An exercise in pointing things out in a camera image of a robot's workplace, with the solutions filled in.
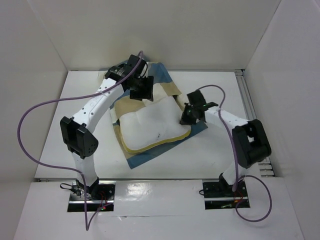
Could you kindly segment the blue beige checked pillowcase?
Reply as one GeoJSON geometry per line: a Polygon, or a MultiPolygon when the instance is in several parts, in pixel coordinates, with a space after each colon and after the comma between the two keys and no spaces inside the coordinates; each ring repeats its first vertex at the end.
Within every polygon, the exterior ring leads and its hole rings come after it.
{"type": "Polygon", "coordinates": [[[143,107],[148,105],[152,105],[160,101],[165,97],[173,97],[180,107],[180,109],[184,110],[184,103],[186,102],[186,96],[181,93],[178,89],[172,78],[170,77],[167,69],[162,63],[148,63],[147,74],[149,76],[154,77],[154,85],[153,85],[153,101],[149,100],[133,100],[130,99],[129,91],[125,91],[125,93],[113,103],[110,108],[110,116],[111,122],[113,125],[113,130],[117,141],[121,147],[121,150],[126,158],[128,166],[131,169],[134,169],[146,162],[166,153],[167,151],[173,149],[177,145],[183,143],[184,141],[194,137],[195,135],[201,133],[205,129],[207,129],[207,125],[203,122],[198,122],[195,125],[190,126],[191,132],[188,137],[178,140],[175,142],[164,143],[153,147],[149,150],[140,153],[128,153],[125,151],[121,137],[120,137],[120,117],[124,114],[136,112],[143,107]]]}

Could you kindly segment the white pillow yellow edge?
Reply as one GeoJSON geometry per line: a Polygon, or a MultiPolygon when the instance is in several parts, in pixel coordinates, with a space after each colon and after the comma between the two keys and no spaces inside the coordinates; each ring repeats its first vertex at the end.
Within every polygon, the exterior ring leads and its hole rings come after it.
{"type": "Polygon", "coordinates": [[[182,110],[172,96],[119,118],[121,143],[126,152],[137,154],[165,143],[183,140],[191,127],[180,124],[182,110]]]}

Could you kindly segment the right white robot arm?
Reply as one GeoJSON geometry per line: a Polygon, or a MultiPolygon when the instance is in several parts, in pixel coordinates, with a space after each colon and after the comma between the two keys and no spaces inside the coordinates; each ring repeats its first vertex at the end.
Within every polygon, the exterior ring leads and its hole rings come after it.
{"type": "Polygon", "coordinates": [[[247,169],[272,153],[262,122],[258,119],[240,118],[221,109],[214,102],[184,105],[181,125],[191,126],[202,121],[226,130],[234,163],[220,174],[217,190],[223,196],[230,196],[236,191],[237,183],[246,174],[247,169]]]}

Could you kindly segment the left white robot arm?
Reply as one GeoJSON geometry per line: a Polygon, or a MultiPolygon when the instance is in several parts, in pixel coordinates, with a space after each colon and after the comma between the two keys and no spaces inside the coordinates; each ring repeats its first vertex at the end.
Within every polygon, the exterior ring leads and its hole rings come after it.
{"type": "Polygon", "coordinates": [[[151,100],[154,80],[144,76],[143,70],[148,64],[122,63],[111,67],[102,80],[96,93],[72,117],[64,116],[60,120],[63,142],[71,152],[77,170],[76,185],[88,200],[99,193],[99,177],[96,174],[94,153],[99,141],[94,136],[98,122],[106,111],[126,91],[135,100],[151,100]]]}

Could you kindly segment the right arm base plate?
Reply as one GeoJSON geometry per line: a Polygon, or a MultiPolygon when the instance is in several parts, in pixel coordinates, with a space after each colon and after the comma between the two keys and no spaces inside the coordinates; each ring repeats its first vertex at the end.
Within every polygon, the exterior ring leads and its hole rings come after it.
{"type": "Polygon", "coordinates": [[[219,189],[217,181],[204,181],[202,190],[199,194],[204,198],[204,207],[206,210],[225,210],[238,208],[250,208],[247,187],[244,181],[241,181],[235,192],[232,188],[226,190],[219,189]]]}

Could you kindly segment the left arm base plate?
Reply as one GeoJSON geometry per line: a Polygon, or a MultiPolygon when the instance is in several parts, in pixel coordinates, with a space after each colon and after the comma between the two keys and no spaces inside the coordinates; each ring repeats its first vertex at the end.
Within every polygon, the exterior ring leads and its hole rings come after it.
{"type": "MultiPolygon", "coordinates": [[[[70,190],[67,212],[80,213],[85,210],[84,192],[73,183],[67,184],[67,190],[70,190]]],[[[87,197],[87,211],[95,212],[98,208],[101,208],[101,212],[113,212],[114,211],[114,199],[115,199],[114,183],[103,183],[98,186],[95,196],[87,197]]]]}

